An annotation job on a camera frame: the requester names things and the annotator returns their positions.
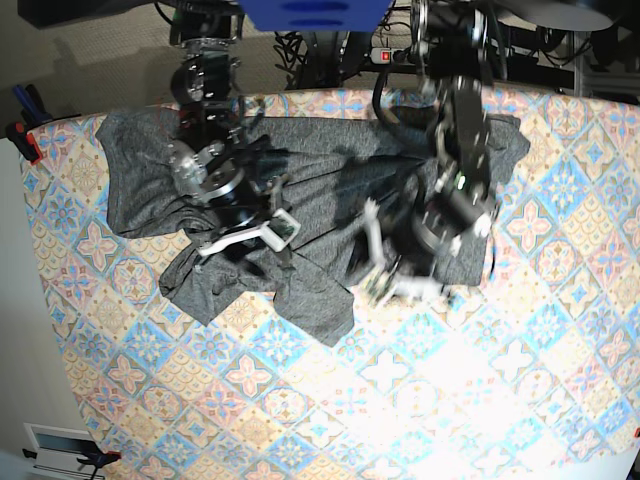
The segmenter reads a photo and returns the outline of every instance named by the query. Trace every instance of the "black cable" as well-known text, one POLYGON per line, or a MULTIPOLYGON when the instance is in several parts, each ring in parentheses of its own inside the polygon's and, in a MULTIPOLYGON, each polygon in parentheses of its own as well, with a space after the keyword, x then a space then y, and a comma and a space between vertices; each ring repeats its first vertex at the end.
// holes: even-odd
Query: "black cable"
POLYGON ((282 60, 282 64, 276 64, 275 67, 287 74, 285 90, 291 90, 297 87, 300 68, 306 62, 307 54, 300 54, 304 39, 299 32, 289 32, 285 35, 274 32, 274 34, 276 45, 273 49, 282 60))
POLYGON ((238 85, 238 78, 236 77, 236 69, 234 67, 230 69, 229 80, 230 80, 229 83, 231 83, 231 87, 236 91, 236 93, 238 93, 238 101, 240 98, 242 98, 243 105, 244 105, 244 97, 243 97, 244 93, 240 88, 240 86, 238 85))
MULTIPOLYGON (((408 50, 404 50, 402 55, 406 56, 408 50)), ((387 79, 389 78, 389 74, 393 71, 393 62, 387 65, 387 67, 380 72, 378 78, 376 80, 376 85, 373 88, 373 96, 371 98, 371 104, 373 106, 373 111, 378 118, 378 121, 382 125, 382 127, 387 130, 393 137, 398 140, 403 145, 407 146, 414 153, 419 153, 419 156, 431 156, 428 152, 428 146, 425 144, 418 143, 413 139, 407 137, 406 135, 402 135, 402 131, 406 130, 406 127, 403 127, 402 123, 398 118, 393 115, 391 112, 385 111, 381 104, 380 100, 382 98, 382 90, 384 89, 387 79)))
POLYGON ((491 26, 494 30, 494 37, 498 42, 498 56, 500 57, 500 78, 506 81, 508 77, 507 71, 507 51, 504 47, 504 39, 502 38, 502 31, 500 30, 500 24, 498 23, 498 17, 496 11, 493 8, 493 0, 487 0, 487 8, 489 10, 489 18, 491 20, 491 26))
POLYGON ((409 25, 407 22, 390 22, 390 23, 387 23, 385 26, 392 27, 393 25, 404 25, 409 30, 411 30, 411 25, 409 25))
MULTIPOLYGON (((393 0, 393 3, 391 4, 391 6, 387 9, 387 11, 384 14, 384 17, 382 17, 382 20, 380 21, 380 23, 378 24, 377 28, 381 28, 382 30, 386 30, 386 31, 390 31, 391 27, 388 26, 387 24, 389 23, 389 20, 391 19, 391 15, 393 14, 393 9, 396 5, 396 1, 397 0, 393 0)), ((380 38, 380 43, 383 44, 382 41, 382 30, 380 30, 378 32, 378 37, 380 38)))
POLYGON ((566 61, 564 61, 563 63, 556 63, 556 60, 563 60, 560 57, 554 57, 553 55, 550 55, 546 52, 542 52, 542 54, 545 56, 545 58, 547 59, 547 61, 553 65, 555 68, 562 68, 562 67, 566 67, 567 65, 569 65, 571 62, 573 62, 576 58, 578 58, 580 55, 584 55, 585 53, 587 53, 589 51, 589 49, 591 48, 591 46, 587 47, 586 49, 584 49, 583 51, 576 51, 576 53, 574 53, 573 55, 571 55, 570 57, 564 57, 566 59, 566 61))
POLYGON ((166 13, 162 11, 157 0, 153 2, 153 6, 156 7, 156 12, 158 12, 158 15, 160 15, 165 22, 173 27, 173 21, 167 16, 166 13))
POLYGON ((549 54, 549 56, 551 58, 553 58, 554 60, 558 60, 558 61, 565 61, 565 60, 572 60, 575 59, 577 57, 579 57, 580 55, 582 55, 583 53, 586 53, 589 49, 591 48, 591 44, 589 43, 589 39, 586 39, 582 45, 580 45, 580 48, 578 48, 578 50, 576 50, 572 55, 566 55, 564 57, 559 57, 557 55, 552 55, 551 53, 547 52, 549 54))
POLYGON ((206 13, 206 14, 203 13, 202 15, 207 15, 207 20, 209 19, 209 17, 213 16, 213 20, 211 22, 211 25, 209 26, 209 28, 207 29, 206 32, 193 30, 191 28, 185 28, 183 25, 180 25, 180 23, 178 23, 178 22, 172 20, 171 18, 169 18, 169 16, 162 11, 162 8, 160 8, 160 2, 158 0, 155 0, 153 2, 153 6, 155 7, 156 12, 158 12, 158 15, 160 15, 160 17, 162 17, 162 19, 165 22, 167 22, 171 27, 177 28, 181 33, 185 33, 185 34, 189 34, 189 35, 195 35, 195 36, 208 37, 213 32, 215 32, 218 29, 218 27, 220 26, 220 15, 212 15, 211 13, 206 13))

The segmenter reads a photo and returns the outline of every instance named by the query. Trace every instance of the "blue plastic part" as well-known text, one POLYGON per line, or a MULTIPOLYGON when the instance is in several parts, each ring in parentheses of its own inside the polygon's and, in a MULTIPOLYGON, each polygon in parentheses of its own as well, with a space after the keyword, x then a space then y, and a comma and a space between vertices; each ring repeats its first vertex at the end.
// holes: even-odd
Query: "blue plastic part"
POLYGON ((389 0, 238 0, 258 30, 265 32, 373 32, 389 0))
POLYGON ((27 91, 21 85, 16 85, 11 90, 13 91, 13 94, 22 105, 22 108, 24 108, 27 112, 29 112, 29 114, 35 120, 37 125, 42 125, 44 123, 48 123, 53 120, 51 115, 49 115, 47 112, 41 112, 38 109, 36 104, 31 99, 31 96, 27 93, 27 91))

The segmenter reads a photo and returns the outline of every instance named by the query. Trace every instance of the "table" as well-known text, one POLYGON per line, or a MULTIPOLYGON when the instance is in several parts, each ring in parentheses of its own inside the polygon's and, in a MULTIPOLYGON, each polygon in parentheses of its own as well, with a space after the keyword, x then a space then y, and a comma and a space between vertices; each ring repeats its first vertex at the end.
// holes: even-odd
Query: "table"
MULTIPOLYGON (((267 95, 249 111, 370 119, 370 99, 267 95)), ((640 110, 506 89, 484 104, 531 142, 500 190, 494 279, 382 311, 356 289, 333 349, 265 294, 207 328, 181 312, 157 281, 187 237, 106 226, 104 117, 34 131, 45 158, 22 170, 42 287, 87 430, 122 452, 112 478, 499 478, 637 448, 640 110)))

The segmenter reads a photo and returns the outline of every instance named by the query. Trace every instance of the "gray fabric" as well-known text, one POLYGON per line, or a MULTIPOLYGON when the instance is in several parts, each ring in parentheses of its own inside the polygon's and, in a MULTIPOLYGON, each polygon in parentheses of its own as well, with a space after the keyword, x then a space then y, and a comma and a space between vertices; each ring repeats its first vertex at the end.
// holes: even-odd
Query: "gray fabric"
MULTIPOLYGON (((171 133, 177 115, 170 110, 110 114, 97 133, 110 170, 107 222, 126 238, 162 235, 185 229, 193 244, 160 277, 162 294, 203 324, 208 324, 244 291, 275 291, 275 309, 319 341, 333 346, 353 326, 353 297, 347 288, 366 267, 348 274, 361 232, 359 213, 367 197, 389 203, 402 175, 422 163, 419 172, 435 182, 435 162, 403 155, 403 147, 375 122, 317 118, 264 118, 250 133, 272 145, 258 162, 258 181, 288 172, 284 190, 291 214, 302 223, 292 243, 292 268, 284 269, 268 248, 243 259, 225 254, 193 268, 196 247, 218 230, 215 216, 176 191, 168 167, 171 133)), ((528 149, 513 118, 492 120, 490 155, 494 175, 507 181, 513 165, 528 149)), ((421 134, 410 133, 417 141, 421 134)), ((486 242, 475 242, 443 267, 447 283, 478 284, 486 242)))

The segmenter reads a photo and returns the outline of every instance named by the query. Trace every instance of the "patterned tablecloth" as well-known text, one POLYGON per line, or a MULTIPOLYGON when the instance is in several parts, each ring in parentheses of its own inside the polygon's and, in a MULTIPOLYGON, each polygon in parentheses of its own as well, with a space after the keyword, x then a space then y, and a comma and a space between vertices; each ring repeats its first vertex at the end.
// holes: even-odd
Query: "patterned tablecloth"
MULTIPOLYGON (((268 116, 370 118, 370 97, 263 100, 268 116)), ((637 448, 640 110, 511 90, 485 105, 531 141, 501 190, 495 278, 452 306, 373 312, 356 295, 333 349, 262 294, 207 328, 163 299, 188 239, 106 226, 103 117, 35 132, 42 286, 87 429, 122 452, 113 478, 492 478, 637 448)))

